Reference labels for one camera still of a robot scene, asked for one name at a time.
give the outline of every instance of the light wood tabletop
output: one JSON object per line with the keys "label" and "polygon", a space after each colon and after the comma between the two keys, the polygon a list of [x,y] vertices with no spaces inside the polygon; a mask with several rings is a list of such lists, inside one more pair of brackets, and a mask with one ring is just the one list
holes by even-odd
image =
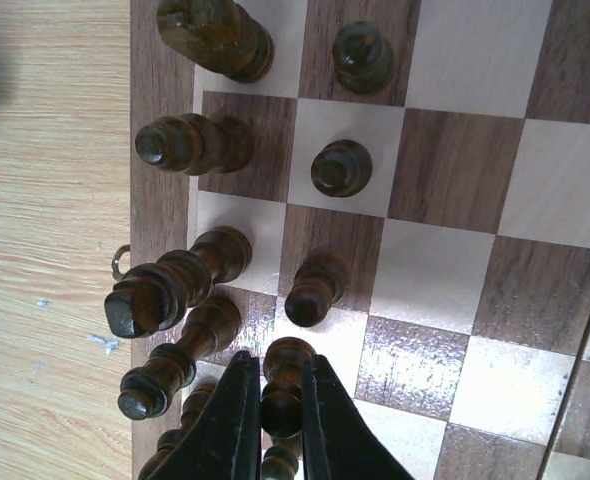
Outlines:
{"label": "light wood tabletop", "polygon": [[129,3],[0,2],[0,478],[126,479],[107,355],[129,239]]}

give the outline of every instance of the black object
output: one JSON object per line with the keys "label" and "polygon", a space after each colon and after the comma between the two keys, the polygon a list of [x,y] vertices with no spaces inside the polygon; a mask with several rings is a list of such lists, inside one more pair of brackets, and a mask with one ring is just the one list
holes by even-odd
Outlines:
{"label": "black object", "polygon": [[[235,354],[202,415],[148,480],[258,480],[259,360]],[[304,364],[307,480],[413,480],[362,420],[326,357]]]}

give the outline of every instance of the chess pawn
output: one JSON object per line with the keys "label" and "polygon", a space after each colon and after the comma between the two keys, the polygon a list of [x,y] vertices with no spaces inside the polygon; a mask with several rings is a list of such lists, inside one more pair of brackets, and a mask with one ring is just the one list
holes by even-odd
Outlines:
{"label": "chess pawn", "polygon": [[266,450],[260,480],[293,480],[302,455],[301,433],[292,438],[272,437],[273,446]]}
{"label": "chess pawn", "polygon": [[311,180],[329,197],[352,197],[362,191],[373,173],[368,150],[352,140],[338,140],[315,157]]}
{"label": "chess pawn", "polygon": [[215,387],[215,382],[204,382],[195,387],[182,407],[181,427],[168,430],[159,437],[157,452],[144,464],[137,480],[146,480],[191,431]]}
{"label": "chess pawn", "polygon": [[204,300],[188,314],[176,343],[159,345],[144,366],[124,375],[119,409],[131,420],[166,413],[175,393],[195,379],[195,362],[226,349],[241,325],[239,310],[230,300],[218,296]]}
{"label": "chess pawn", "polygon": [[294,337],[280,338],[268,347],[261,422],[271,437],[291,438],[302,430],[302,368],[313,355],[313,347]]}
{"label": "chess pawn", "polygon": [[237,82],[258,81],[273,63],[271,36],[232,0],[162,0],[157,29],[173,50]]}
{"label": "chess pawn", "polygon": [[135,137],[135,150],[145,163],[160,170],[231,173],[250,163],[255,139],[250,127],[236,118],[211,121],[189,113],[144,126]]}
{"label": "chess pawn", "polygon": [[300,327],[317,325],[344,294],[347,278],[346,267],[336,257],[319,254],[306,258],[286,297],[286,316]]}
{"label": "chess pawn", "polygon": [[382,90],[393,76],[393,50],[379,31],[365,22],[343,27],[333,42],[337,80],[346,90],[367,95]]}
{"label": "chess pawn", "polygon": [[190,250],[168,252],[131,268],[104,301],[111,332],[141,338],[177,325],[214,284],[235,280],[251,262],[251,245],[231,227],[200,235]]}

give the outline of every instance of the chess board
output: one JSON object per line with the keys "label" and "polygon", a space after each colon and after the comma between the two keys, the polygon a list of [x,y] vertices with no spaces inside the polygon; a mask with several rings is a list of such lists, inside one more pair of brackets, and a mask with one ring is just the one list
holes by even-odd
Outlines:
{"label": "chess board", "polygon": [[[252,85],[180,57],[159,39],[156,2],[131,3],[132,136],[191,111],[256,135],[246,169],[199,179],[132,150],[133,264],[217,225],[253,245],[249,269],[217,288],[243,330],[199,374],[297,336],[417,480],[590,478],[590,0],[239,3],[275,43]],[[372,96],[333,75],[333,38],[357,20],[395,53]],[[325,197],[310,165],[344,138],[369,150],[373,175],[353,197]],[[284,297],[313,251],[343,258],[350,281],[301,329]],[[177,334],[133,342],[133,364]],[[134,424],[135,473],[179,408]]]}

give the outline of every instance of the metal ring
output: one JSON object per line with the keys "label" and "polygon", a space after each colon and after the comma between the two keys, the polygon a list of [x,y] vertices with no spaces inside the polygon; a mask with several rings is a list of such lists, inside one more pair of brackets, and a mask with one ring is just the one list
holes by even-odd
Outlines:
{"label": "metal ring", "polygon": [[122,259],[122,255],[131,251],[131,246],[129,245],[122,245],[117,249],[115,255],[113,255],[113,259],[111,260],[111,273],[113,274],[113,278],[115,281],[119,282],[124,278],[124,274],[119,271],[119,261]]}

